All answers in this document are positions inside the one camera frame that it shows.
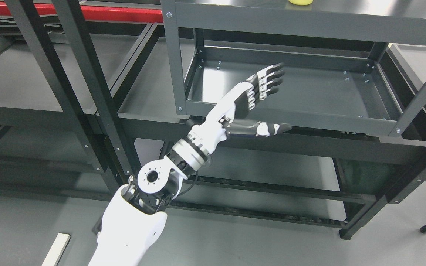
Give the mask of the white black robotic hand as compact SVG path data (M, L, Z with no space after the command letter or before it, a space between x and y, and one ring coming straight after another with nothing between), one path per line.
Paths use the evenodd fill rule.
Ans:
M231 137L266 138L292 129L289 123L272 123L247 119L250 112L282 83L284 63L267 66L236 84L218 101L200 125L191 127L184 140L212 154L219 143Z

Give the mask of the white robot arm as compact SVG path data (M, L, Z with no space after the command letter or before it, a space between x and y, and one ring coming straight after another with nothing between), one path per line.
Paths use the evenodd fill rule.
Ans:
M97 247L88 265L139 265L164 230L165 209L181 194L183 182L206 164L217 145L190 133L122 185L102 215Z

